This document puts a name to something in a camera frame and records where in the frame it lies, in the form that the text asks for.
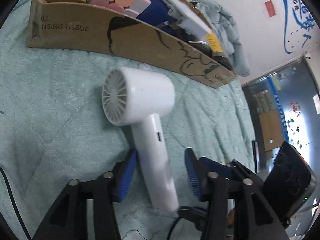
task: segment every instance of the cardboard box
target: cardboard box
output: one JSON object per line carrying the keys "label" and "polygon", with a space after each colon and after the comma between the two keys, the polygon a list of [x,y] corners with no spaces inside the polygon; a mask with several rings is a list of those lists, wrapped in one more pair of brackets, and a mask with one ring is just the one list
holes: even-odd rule
{"label": "cardboard box", "polygon": [[[237,76],[183,41],[140,20],[88,0],[32,0],[31,48],[60,48],[112,54],[181,73],[213,88]],[[186,3],[208,24],[201,12]]]}
{"label": "cardboard box", "polygon": [[266,151],[281,147],[284,137],[278,109],[259,114]]}

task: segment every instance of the blue gripper pad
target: blue gripper pad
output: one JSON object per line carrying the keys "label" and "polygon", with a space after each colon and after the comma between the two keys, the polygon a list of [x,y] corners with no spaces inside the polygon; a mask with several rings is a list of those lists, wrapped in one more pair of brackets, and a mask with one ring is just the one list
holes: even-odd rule
{"label": "blue gripper pad", "polygon": [[199,161],[202,163],[206,163],[208,165],[209,171],[215,171],[224,178],[233,179],[233,172],[231,168],[210,160],[207,157],[201,157]]}
{"label": "blue gripper pad", "polygon": [[185,150],[184,162],[193,194],[199,201],[207,201],[206,198],[210,190],[207,186],[207,173],[209,172],[207,164],[198,161],[191,148]]}
{"label": "blue gripper pad", "polygon": [[191,148],[187,148],[184,153],[184,163],[187,168],[189,180],[191,183],[193,195],[197,197],[198,200],[200,200],[200,178],[198,177],[198,174],[196,173],[195,167],[194,167],[194,161],[197,161],[196,156],[193,153],[193,150]]}
{"label": "blue gripper pad", "polygon": [[115,175],[115,183],[112,190],[113,202],[121,202],[127,196],[137,165],[137,156],[138,152],[136,150],[130,150],[126,159],[117,163],[113,168],[112,172]]}

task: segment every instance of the yellow label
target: yellow label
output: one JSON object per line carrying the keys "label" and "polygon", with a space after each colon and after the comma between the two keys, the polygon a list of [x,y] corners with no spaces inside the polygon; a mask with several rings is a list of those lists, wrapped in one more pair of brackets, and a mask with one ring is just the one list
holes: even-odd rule
{"label": "yellow label", "polygon": [[278,78],[275,75],[271,75],[271,79],[276,87],[276,90],[278,90],[278,91],[281,90],[281,86],[279,84]]}
{"label": "yellow label", "polygon": [[207,34],[206,37],[207,37],[213,51],[223,52],[223,49],[222,49],[220,42],[218,41],[216,35],[214,35],[213,33],[210,33],[210,34]]}

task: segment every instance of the metal screw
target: metal screw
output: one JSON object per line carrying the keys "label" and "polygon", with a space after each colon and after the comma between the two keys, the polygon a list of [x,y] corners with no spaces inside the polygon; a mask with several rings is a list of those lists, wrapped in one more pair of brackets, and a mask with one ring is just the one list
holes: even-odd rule
{"label": "metal screw", "polygon": [[107,172],[103,173],[103,177],[105,179],[111,179],[113,177],[113,173],[111,171],[107,171]]}
{"label": "metal screw", "polygon": [[208,176],[210,178],[217,178],[219,176],[219,174],[214,171],[210,171],[210,172],[208,172]]}
{"label": "metal screw", "polygon": [[77,180],[77,179],[72,179],[72,180],[69,181],[69,185],[70,186],[78,185],[78,183],[79,183],[79,180]]}
{"label": "metal screw", "polygon": [[252,181],[252,179],[244,179],[243,183],[246,185],[252,185],[253,181]]}

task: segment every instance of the white plastic part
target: white plastic part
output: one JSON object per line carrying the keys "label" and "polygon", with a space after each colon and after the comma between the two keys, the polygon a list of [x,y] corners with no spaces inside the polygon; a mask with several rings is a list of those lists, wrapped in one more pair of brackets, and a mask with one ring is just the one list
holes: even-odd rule
{"label": "white plastic part", "polygon": [[127,15],[127,16],[130,16],[132,18],[137,18],[139,13],[130,9],[130,8],[127,8],[127,9],[124,9],[123,11],[123,14]]}
{"label": "white plastic part", "polygon": [[211,29],[196,15],[185,3],[179,0],[163,0],[166,4],[170,4],[168,14],[177,19],[176,24],[188,33],[202,38],[211,33]]}
{"label": "white plastic part", "polygon": [[102,92],[108,120],[116,126],[131,124],[151,202],[165,212],[179,207],[160,120],[170,113],[174,100],[174,86],[167,76],[127,67],[113,70]]}

